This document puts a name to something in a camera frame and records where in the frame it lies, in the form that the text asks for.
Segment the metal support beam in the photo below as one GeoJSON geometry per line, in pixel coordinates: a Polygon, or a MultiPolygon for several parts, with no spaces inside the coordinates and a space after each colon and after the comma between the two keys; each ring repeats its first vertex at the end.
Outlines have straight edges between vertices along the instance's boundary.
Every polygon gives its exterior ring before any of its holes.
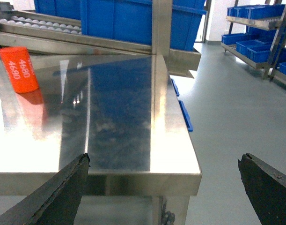
{"type": "Polygon", "coordinates": [[[267,78],[269,74],[270,68],[273,68],[273,70],[276,67],[276,64],[278,62],[279,56],[281,54],[282,49],[285,46],[285,39],[286,39],[286,5],[283,11],[283,14],[281,16],[281,26],[277,29],[275,38],[273,40],[272,46],[271,46],[271,54],[268,59],[268,65],[264,70],[263,78],[267,78]]]}
{"type": "Polygon", "coordinates": [[[170,53],[171,21],[172,0],[152,1],[152,54],[162,55],[166,63],[170,53]]]}
{"type": "MultiPolygon", "coordinates": [[[[235,5],[234,5],[234,7],[237,6],[237,5],[238,5],[238,0],[235,0],[235,5]]],[[[231,34],[232,28],[233,28],[233,22],[230,23],[230,27],[229,27],[229,32],[228,32],[228,34],[231,34]]]]}
{"type": "Polygon", "coordinates": [[[281,4],[282,0],[275,0],[274,5],[281,4]]]}

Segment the metal frame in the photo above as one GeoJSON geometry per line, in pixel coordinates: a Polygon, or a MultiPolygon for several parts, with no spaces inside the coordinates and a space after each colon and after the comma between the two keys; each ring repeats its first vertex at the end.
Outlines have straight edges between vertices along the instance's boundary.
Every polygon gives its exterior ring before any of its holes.
{"type": "Polygon", "coordinates": [[[256,62],[250,60],[248,57],[240,54],[239,52],[236,51],[236,45],[226,45],[224,43],[221,43],[221,46],[223,48],[225,48],[225,50],[229,51],[230,53],[232,53],[237,58],[241,59],[243,62],[247,63],[249,66],[251,66],[254,69],[263,69],[267,65],[266,62],[256,63],[256,62]]]}
{"type": "Polygon", "coordinates": [[[204,10],[206,11],[206,15],[205,15],[205,20],[204,20],[202,43],[204,43],[205,39],[206,39],[207,27],[208,27],[208,18],[209,18],[209,14],[210,14],[211,5],[212,5],[212,0],[207,0],[206,6],[204,7],[204,10]]]}
{"type": "MultiPolygon", "coordinates": [[[[39,15],[36,13],[18,12],[17,16],[29,16],[29,18],[40,19],[47,18],[50,21],[60,20],[61,18],[39,15]]],[[[153,1],[152,14],[152,46],[139,45],[136,43],[128,43],[104,38],[95,38],[89,36],[79,36],[73,34],[64,34],[54,31],[44,30],[38,32],[36,29],[19,27],[16,25],[8,25],[0,23],[0,45],[27,46],[33,51],[40,53],[53,54],[132,54],[132,55],[154,55],[153,57],[160,63],[154,65],[155,70],[161,70],[163,75],[167,75],[167,68],[161,68],[160,65],[166,64],[169,72],[174,75],[188,75],[188,69],[197,70],[201,58],[201,54],[192,51],[179,51],[170,49],[170,32],[171,32],[171,16],[172,16],[172,0],[156,0],[153,1]]],[[[66,24],[79,25],[79,21],[65,19],[66,24]]],[[[160,74],[155,79],[162,79],[160,74]]],[[[195,177],[197,182],[193,186],[200,184],[201,176],[195,177]]],[[[160,224],[161,211],[163,208],[163,197],[157,196],[157,191],[154,190],[152,195],[154,205],[154,225],[160,224]]],[[[172,192],[166,192],[162,195],[170,195],[172,192]]],[[[184,225],[188,202],[191,194],[195,192],[183,192],[180,197],[173,197],[173,200],[168,200],[168,205],[173,209],[178,209],[176,212],[177,222],[175,225],[184,225]]]]}
{"type": "MultiPolygon", "coordinates": [[[[282,0],[275,0],[274,5],[281,4],[282,0]]],[[[242,54],[238,53],[235,50],[235,45],[225,45],[221,43],[222,47],[226,51],[231,52],[238,58],[240,58],[242,61],[253,67],[254,69],[264,68],[263,73],[263,79],[268,77],[270,68],[272,68],[272,74],[271,74],[271,80],[273,77],[275,77],[275,74],[279,75],[279,72],[276,70],[276,65],[278,63],[278,59],[280,56],[280,53],[284,47],[286,47],[286,6],[283,11],[283,14],[281,17],[273,17],[273,18],[265,18],[260,20],[250,20],[245,18],[238,18],[233,16],[227,16],[227,20],[231,22],[230,28],[229,28],[229,34],[232,32],[233,23],[239,23],[243,25],[248,25],[251,27],[259,28],[262,30],[274,30],[276,29],[276,34],[271,46],[271,54],[269,55],[269,59],[266,63],[261,63],[258,65],[257,63],[251,61],[247,57],[243,56],[242,54]]]]}
{"type": "Polygon", "coordinates": [[[281,17],[272,17],[259,20],[251,20],[234,16],[227,16],[226,19],[231,23],[239,23],[250,27],[259,28],[262,30],[274,30],[281,25],[281,17]]]}
{"type": "Polygon", "coordinates": [[[281,83],[286,85],[286,75],[281,73],[279,70],[274,70],[273,71],[274,79],[280,81],[281,83]]]}
{"type": "MultiPolygon", "coordinates": [[[[0,45],[15,46],[17,45],[16,42],[21,43],[23,41],[24,46],[34,50],[37,48],[37,51],[40,49],[39,52],[44,54],[120,53],[132,55],[151,55],[161,53],[164,55],[169,72],[172,75],[180,75],[192,78],[189,70],[197,70],[201,54],[196,50],[189,52],[169,48],[171,29],[171,16],[169,17],[169,15],[172,13],[172,8],[171,6],[169,7],[169,4],[166,2],[160,3],[158,1],[154,1],[153,4],[155,4],[155,10],[158,12],[154,15],[155,18],[152,19],[153,46],[117,41],[113,39],[91,37],[86,35],[66,34],[52,30],[40,30],[40,32],[38,32],[38,29],[4,23],[0,23],[0,37],[1,35],[3,36],[3,38],[0,38],[0,45]],[[50,48],[48,45],[36,45],[34,40],[40,40],[41,43],[52,44],[53,48],[50,48]],[[61,46],[65,45],[66,47],[62,48],[59,45],[56,45],[58,42],[60,42],[61,46]]],[[[81,24],[78,20],[36,14],[31,12],[0,12],[0,18],[10,18],[13,15],[23,16],[31,19],[71,24],[73,26],[80,26],[81,24]]]]}
{"type": "Polygon", "coordinates": [[[286,43],[285,40],[286,40],[286,5],[284,8],[283,14],[281,16],[281,26],[277,29],[275,38],[271,46],[271,54],[268,59],[268,65],[265,68],[264,75],[263,75],[264,79],[268,77],[270,68],[273,68],[273,71],[271,74],[271,79],[273,79],[275,67],[277,65],[281,51],[284,48],[285,43],[286,43]]]}

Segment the shelf rack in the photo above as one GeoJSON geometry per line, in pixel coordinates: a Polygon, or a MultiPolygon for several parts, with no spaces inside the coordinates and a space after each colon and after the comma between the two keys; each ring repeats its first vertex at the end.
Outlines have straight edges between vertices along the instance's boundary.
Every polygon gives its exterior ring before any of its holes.
{"type": "MultiPolygon", "coordinates": [[[[281,4],[282,0],[275,0],[275,4],[281,4]]],[[[264,18],[264,19],[246,19],[246,18],[239,18],[233,16],[227,16],[226,19],[231,22],[229,28],[229,34],[232,32],[233,23],[243,24],[250,27],[262,29],[262,30],[276,30],[276,34],[271,46],[271,54],[267,62],[263,63],[255,63],[252,60],[248,59],[246,56],[240,54],[236,51],[236,45],[225,45],[221,43],[221,46],[225,49],[225,51],[229,51],[249,66],[253,67],[254,69],[264,69],[263,78],[267,78],[269,75],[269,71],[272,68],[271,73],[271,80],[273,78],[281,81],[286,85],[286,75],[279,72],[276,68],[278,64],[278,58],[281,54],[283,48],[286,48],[286,6],[283,11],[281,17],[271,17],[271,18],[264,18]]]]}
{"type": "Polygon", "coordinates": [[[239,23],[250,27],[259,28],[262,30],[275,30],[281,25],[281,17],[271,17],[260,20],[251,20],[246,18],[227,16],[227,21],[232,23],[239,23]]]}
{"type": "Polygon", "coordinates": [[[277,69],[274,69],[273,72],[274,72],[274,77],[273,78],[286,85],[286,75],[281,73],[277,69]]]}
{"type": "Polygon", "coordinates": [[[224,43],[221,43],[221,46],[223,48],[225,48],[225,50],[229,51],[230,53],[232,53],[233,55],[235,55],[237,58],[241,59],[243,62],[247,63],[249,66],[251,66],[254,69],[262,69],[266,67],[266,62],[259,62],[256,63],[250,59],[248,59],[248,57],[240,54],[239,52],[236,51],[236,45],[226,45],[224,43]]]}

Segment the blue handle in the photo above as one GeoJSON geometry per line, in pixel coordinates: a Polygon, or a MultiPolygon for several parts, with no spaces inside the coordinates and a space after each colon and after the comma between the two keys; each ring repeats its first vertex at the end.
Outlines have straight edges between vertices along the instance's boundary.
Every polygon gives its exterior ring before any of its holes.
{"type": "Polygon", "coordinates": [[[191,124],[190,115],[189,115],[188,111],[186,110],[183,101],[181,101],[181,100],[178,100],[178,101],[179,101],[179,105],[180,105],[182,114],[184,116],[184,120],[185,120],[186,126],[188,128],[188,131],[192,132],[193,131],[193,125],[191,124]]]}
{"type": "Polygon", "coordinates": [[[179,96],[179,91],[178,91],[177,85],[175,84],[174,79],[171,79],[171,81],[172,81],[172,84],[173,84],[174,90],[175,90],[175,92],[176,92],[176,96],[178,97],[178,96],[179,96]]]}

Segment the printed number 4680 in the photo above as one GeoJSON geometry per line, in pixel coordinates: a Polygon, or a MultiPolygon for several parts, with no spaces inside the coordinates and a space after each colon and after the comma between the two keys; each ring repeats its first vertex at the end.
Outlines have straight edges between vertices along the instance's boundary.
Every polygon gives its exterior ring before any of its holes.
{"type": "Polygon", "coordinates": [[[20,77],[19,71],[16,67],[16,64],[14,62],[10,61],[9,66],[10,66],[10,70],[12,72],[13,78],[16,80],[19,80],[21,77],[20,77]]]}
{"type": "Polygon", "coordinates": [[[30,77],[30,73],[29,73],[29,69],[27,68],[25,63],[26,63],[26,61],[23,61],[23,60],[20,60],[20,62],[19,62],[23,76],[25,78],[28,78],[28,77],[30,77]]]}

